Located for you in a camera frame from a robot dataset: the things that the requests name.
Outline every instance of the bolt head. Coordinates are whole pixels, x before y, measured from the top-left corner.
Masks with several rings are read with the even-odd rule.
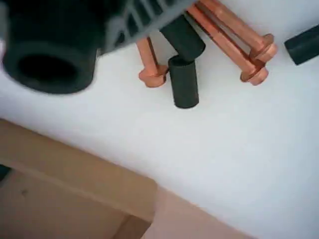
[[[149,73],[147,69],[140,72],[139,78],[149,88],[156,88],[162,86],[166,82],[166,74],[168,67],[159,65],[158,72],[156,74]]]
[[[240,76],[240,80],[245,83],[250,82],[253,86],[257,86],[263,83],[268,75],[268,70],[266,69],[266,67],[263,67],[252,75],[243,72]]]
[[[267,34],[264,36],[265,47],[260,51],[252,50],[250,52],[250,58],[252,60],[259,60],[264,63],[270,61],[278,52],[278,47],[274,43],[274,36],[272,34]]]

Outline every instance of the black plastic part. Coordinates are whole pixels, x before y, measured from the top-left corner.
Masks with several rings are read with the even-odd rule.
[[[178,108],[188,109],[199,103],[195,61],[187,62],[180,56],[168,62],[174,103]]]
[[[0,182],[8,175],[8,173],[11,171],[11,168],[5,167],[0,164]]]
[[[102,22],[82,0],[12,8],[3,66],[37,91],[70,94],[93,80]]]
[[[81,91],[93,80],[97,53],[145,37],[195,1],[0,0],[4,69],[37,91]]]
[[[300,65],[319,55],[319,25],[285,42],[292,60]]]
[[[205,43],[184,15],[179,16],[160,31],[185,61],[195,60],[205,50]]]

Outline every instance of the black rubber tube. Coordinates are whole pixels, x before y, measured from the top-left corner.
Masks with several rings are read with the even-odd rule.
[[[37,91],[70,94],[94,75],[102,23],[84,0],[35,1],[10,8],[3,66]]]
[[[286,49],[296,65],[319,55],[319,25],[285,42]]]
[[[199,103],[195,61],[187,62],[180,56],[168,62],[174,103],[178,108],[188,109]]]
[[[205,50],[205,43],[184,15],[179,16],[160,31],[185,61],[195,60]]]

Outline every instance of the black cylinder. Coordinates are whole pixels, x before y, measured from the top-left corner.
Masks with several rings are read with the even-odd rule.
[[[10,6],[3,66],[37,91],[70,94],[88,87],[103,35],[86,0],[34,0]]]
[[[205,50],[205,43],[184,15],[179,16],[160,31],[185,61],[195,60]]]
[[[199,103],[195,61],[187,62],[180,56],[168,62],[174,103],[178,108],[188,109]]]
[[[286,49],[296,65],[319,55],[319,25],[285,42]]]

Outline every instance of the copper bolt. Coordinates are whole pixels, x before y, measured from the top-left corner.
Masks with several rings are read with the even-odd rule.
[[[265,64],[261,61],[252,62],[249,56],[195,5],[187,9],[217,46],[243,71],[240,79],[256,86],[268,76]]]
[[[144,69],[139,73],[139,78],[147,87],[159,87],[166,81],[168,67],[159,65],[156,59],[153,45],[149,37],[139,40],[137,43]]]
[[[270,61],[277,53],[274,36],[260,36],[235,13],[218,0],[200,0],[200,2],[219,20],[251,47],[250,58],[262,62]]]

